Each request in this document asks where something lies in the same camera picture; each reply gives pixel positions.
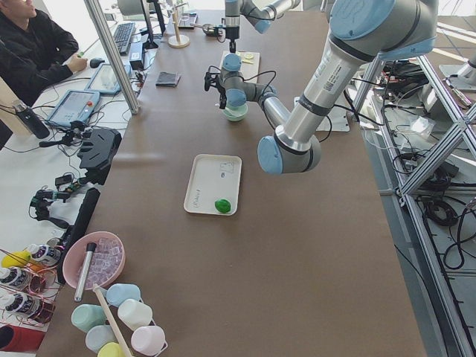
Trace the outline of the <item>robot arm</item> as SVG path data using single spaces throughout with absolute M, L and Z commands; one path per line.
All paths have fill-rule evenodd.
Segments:
M 318 164 L 321 145 L 315 132 L 361 65 L 377 57 L 406 60 L 427 54 L 437 35 L 438 1 L 335 1 L 321 62 L 289 111 L 273 86 L 242 78 L 235 41 L 242 16 L 264 33 L 271 22 L 297 5 L 297 1 L 274 1 L 259 9 L 252 1 L 227 1 L 223 28 L 230 52 L 220 72 L 205 75 L 205 89 L 218 90 L 221 109 L 236 110 L 256 102 L 275 124 L 273 135 L 263 137 L 257 148 L 259 164 L 270 174 L 303 173 Z
M 257 32 L 265 33 L 273 21 L 279 19 L 287 10 L 295 9 L 299 4 L 299 0 L 277 0 L 258 8 L 252 0 L 226 0 L 222 26 L 225 38 L 229 41 L 229 52 L 232 54 L 237 52 L 236 41 L 239 39 L 241 16 Z

